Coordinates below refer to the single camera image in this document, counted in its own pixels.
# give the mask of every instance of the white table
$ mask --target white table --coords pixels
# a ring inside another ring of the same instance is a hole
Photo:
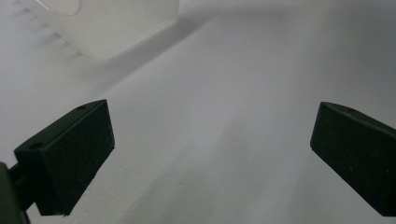
[[[0,2],[0,160],[106,98],[116,148],[57,224],[396,223],[309,146],[318,104],[396,127],[396,2],[185,0],[107,61]]]

